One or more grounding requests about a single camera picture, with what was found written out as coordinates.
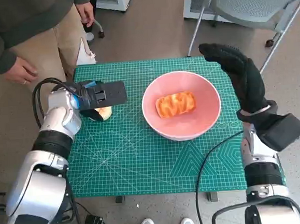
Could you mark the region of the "black left hand blue tape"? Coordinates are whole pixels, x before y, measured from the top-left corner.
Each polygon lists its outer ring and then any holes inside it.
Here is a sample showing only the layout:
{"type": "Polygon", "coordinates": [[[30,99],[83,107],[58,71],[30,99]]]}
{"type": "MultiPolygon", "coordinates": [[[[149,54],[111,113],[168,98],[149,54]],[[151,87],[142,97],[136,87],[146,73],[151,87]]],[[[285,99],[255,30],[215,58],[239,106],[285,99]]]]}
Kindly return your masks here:
{"type": "Polygon", "coordinates": [[[101,81],[83,81],[73,83],[72,89],[74,89],[77,94],[80,115],[83,117],[87,117],[93,121],[103,122],[105,120],[105,111],[104,108],[94,108],[97,107],[97,96],[95,94],[95,89],[99,90],[99,85],[102,84],[101,81]]]}

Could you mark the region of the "black gloved right hand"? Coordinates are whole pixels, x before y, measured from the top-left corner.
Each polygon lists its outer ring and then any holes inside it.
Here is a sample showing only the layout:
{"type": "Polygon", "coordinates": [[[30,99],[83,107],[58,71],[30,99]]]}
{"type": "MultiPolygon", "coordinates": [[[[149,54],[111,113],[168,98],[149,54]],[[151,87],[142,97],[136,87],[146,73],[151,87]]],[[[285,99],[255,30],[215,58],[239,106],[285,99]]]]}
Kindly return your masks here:
{"type": "Polygon", "coordinates": [[[255,113],[267,106],[264,82],[251,58],[223,44],[201,43],[198,49],[206,61],[220,64],[229,76],[242,110],[255,113]]]}

